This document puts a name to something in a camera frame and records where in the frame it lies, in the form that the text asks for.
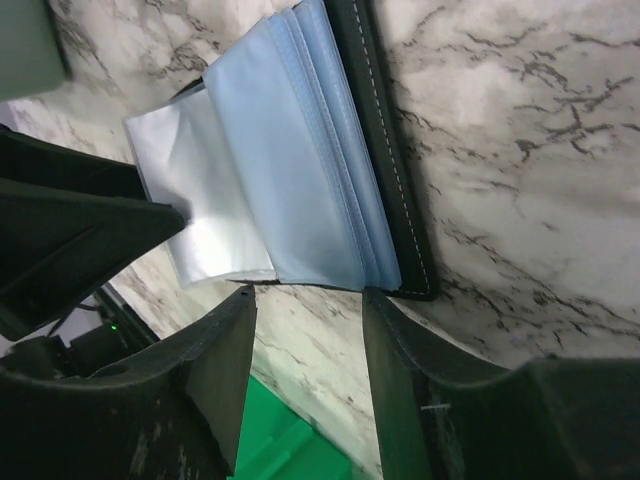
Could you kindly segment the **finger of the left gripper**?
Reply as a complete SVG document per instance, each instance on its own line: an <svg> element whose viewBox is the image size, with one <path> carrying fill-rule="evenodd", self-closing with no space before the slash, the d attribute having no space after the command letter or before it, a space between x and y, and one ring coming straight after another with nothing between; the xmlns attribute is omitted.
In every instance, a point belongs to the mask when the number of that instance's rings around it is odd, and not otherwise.
<svg viewBox="0 0 640 480"><path fill-rule="evenodd" d="M135 166L1 129L1 334L61 318L184 229Z"/></svg>

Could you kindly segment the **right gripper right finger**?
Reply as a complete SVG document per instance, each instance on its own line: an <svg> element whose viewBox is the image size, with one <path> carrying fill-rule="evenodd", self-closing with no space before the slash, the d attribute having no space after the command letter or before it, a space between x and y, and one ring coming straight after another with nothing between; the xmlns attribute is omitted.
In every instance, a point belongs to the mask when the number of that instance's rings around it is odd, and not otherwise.
<svg viewBox="0 0 640 480"><path fill-rule="evenodd" d="M505 369L375 289L362 319L385 478L638 477L637 359L549 356Z"/></svg>

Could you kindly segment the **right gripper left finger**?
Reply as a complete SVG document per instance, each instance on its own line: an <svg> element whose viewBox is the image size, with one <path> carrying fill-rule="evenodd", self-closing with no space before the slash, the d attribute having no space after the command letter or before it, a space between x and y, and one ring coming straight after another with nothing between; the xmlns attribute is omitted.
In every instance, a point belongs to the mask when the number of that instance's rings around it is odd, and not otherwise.
<svg viewBox="0 0 640 480"><path fill-rule="evenodd" d="M179 332L88 376L35 338L1 361L5 479L234 474L257 306L237 289Z"/></svg>

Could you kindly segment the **black leather card holder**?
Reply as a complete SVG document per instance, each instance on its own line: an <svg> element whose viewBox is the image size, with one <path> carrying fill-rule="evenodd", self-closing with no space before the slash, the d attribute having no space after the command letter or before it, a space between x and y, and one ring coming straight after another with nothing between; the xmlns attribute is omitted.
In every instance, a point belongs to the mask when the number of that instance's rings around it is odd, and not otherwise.
<svg viewBox="0 0 640 480"><path fill-rule="evenodd" d="M124 126L148 197L186 219L168 243L182 284L436 297L371 2L302 1L260 19Z"/></svg>

